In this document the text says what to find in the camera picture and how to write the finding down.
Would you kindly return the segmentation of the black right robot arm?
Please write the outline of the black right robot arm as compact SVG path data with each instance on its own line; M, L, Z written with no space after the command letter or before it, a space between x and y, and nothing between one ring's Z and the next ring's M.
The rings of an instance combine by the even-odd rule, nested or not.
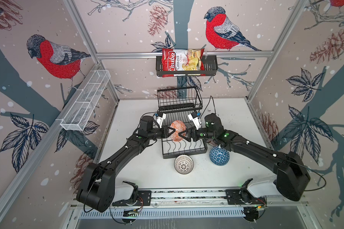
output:
M189 142L211 138L227 151L239 153L260 163L277 175L275 186L289 200L299 201L310 182L307 167L299 155L271 150L224 129L221 119L214 113L205 117L204 128L192 127L180 132L179 136Z

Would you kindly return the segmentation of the white red dotted bowl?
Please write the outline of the white red dotted bowl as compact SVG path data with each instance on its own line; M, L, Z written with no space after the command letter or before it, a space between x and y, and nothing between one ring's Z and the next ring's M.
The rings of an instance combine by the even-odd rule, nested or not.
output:
M175 170L182 175L187 175L194 169L194 161L188 155L179 155L174 161Z

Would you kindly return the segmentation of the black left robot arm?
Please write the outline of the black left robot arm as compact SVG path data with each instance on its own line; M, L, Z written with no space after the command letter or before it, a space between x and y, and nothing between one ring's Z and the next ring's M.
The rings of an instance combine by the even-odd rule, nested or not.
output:
M161 126L152 116L140 119L138 128L116 153L104 161L90 163L84 170L76 200L99 212L109 208L114 200L116 176L137 155L150 146L151 140L171 136L176 129Z

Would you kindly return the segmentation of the orange and blue patterned bowl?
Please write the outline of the orange and blue patterned bowl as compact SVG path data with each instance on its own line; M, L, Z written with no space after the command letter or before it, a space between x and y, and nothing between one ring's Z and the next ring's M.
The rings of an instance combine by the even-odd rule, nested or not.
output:
M170 127L175 128L177 133L179 133L179 132L181 132L181 131L186 129L185 123L180 121L180 120L176 120L173 123L171 123ZM173 141L179 142L181 140L183 140L183 139L179 137L179 140L173 140Z

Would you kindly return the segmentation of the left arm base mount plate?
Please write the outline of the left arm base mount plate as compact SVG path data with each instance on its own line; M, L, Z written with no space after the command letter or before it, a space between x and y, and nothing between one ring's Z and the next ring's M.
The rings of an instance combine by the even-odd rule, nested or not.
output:
M113 207L141 207L141 206L150 206L152 200L152 191L151 190L141 190L138 191L136 199L134 200L130 197L127 200L119 200L113 202L111 205Z

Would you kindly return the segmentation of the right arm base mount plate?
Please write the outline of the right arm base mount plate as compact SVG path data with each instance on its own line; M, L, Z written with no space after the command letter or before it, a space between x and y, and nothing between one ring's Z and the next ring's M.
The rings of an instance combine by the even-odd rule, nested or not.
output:
M258 205L266 206L267 202L264 197L256 198L252 196L247 190L227 189L225 190L225 199L228 205Z

